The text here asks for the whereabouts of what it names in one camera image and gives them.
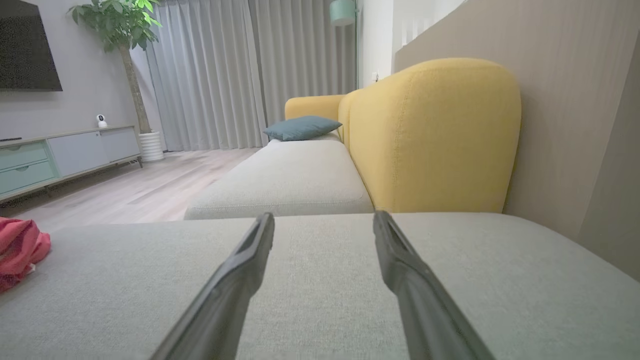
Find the sheer curtain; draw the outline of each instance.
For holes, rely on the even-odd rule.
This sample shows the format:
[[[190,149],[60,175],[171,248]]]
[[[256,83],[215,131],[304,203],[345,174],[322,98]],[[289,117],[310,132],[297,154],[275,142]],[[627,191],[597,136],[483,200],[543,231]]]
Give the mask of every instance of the sheer curtain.
[[[284,120],[292,97],[355,90],[355,26],[331,25],[331,1],[249,0],[269,125]]]
[[[246,0],[167,0],[150,63],[170,151],[260,147],[267,138]]]
[[[147,51],[170,151],[267,144],[291,97],[356,88],[355,27],[331,0],[166,0]]]

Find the wooden floor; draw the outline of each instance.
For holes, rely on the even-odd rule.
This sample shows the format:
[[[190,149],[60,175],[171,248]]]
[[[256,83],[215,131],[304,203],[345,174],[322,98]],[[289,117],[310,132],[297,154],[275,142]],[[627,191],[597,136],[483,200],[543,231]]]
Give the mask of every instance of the wooden floor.
[[[91,224],[182,220],[202,189],[259,149],[169,152],[157,163],[125,165],[2,204],[0,216],[33,219],[41,231]]]

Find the white cabinet door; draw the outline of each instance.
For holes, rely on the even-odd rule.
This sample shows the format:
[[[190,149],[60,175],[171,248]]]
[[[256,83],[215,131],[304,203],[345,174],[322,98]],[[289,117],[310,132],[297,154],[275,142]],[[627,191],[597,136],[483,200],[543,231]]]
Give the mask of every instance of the white cabinet door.
[[[109,163],[100,132],[48,139],[60,176],[68,176]]]
[[[110,162],[140,155],[136,132],[133,127],[100,131],[102,146]]]

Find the potted plant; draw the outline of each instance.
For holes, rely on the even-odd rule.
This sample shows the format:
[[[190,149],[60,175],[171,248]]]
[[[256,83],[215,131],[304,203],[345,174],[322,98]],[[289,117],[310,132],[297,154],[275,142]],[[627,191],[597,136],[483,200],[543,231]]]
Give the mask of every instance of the potted plant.
[[[147,43],[157,41],[151,25],[160,26],[149,12],[153,13],[153,4],[157,0],[92,0],[91,4],[72,6],[71,17],[98,33],[104,44],[104,51],[115,49],[120,51],[124,69],[129,80],[129,88],[138,114],[140,127],[140,144],[142,145],[142,161],[158,161],[164,159],[160,145],[160,133],[151,130],[147,111],[140,94],[140,86],[133,69],[130,49],[140,46],[147,49]]]

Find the red cloth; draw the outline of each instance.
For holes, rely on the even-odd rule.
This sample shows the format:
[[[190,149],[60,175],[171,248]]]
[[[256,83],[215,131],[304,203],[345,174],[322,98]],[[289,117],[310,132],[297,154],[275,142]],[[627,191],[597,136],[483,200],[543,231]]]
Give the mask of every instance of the red cloth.
[[[18,284],[51,249],[33,220],[0,217],[0,293]]]

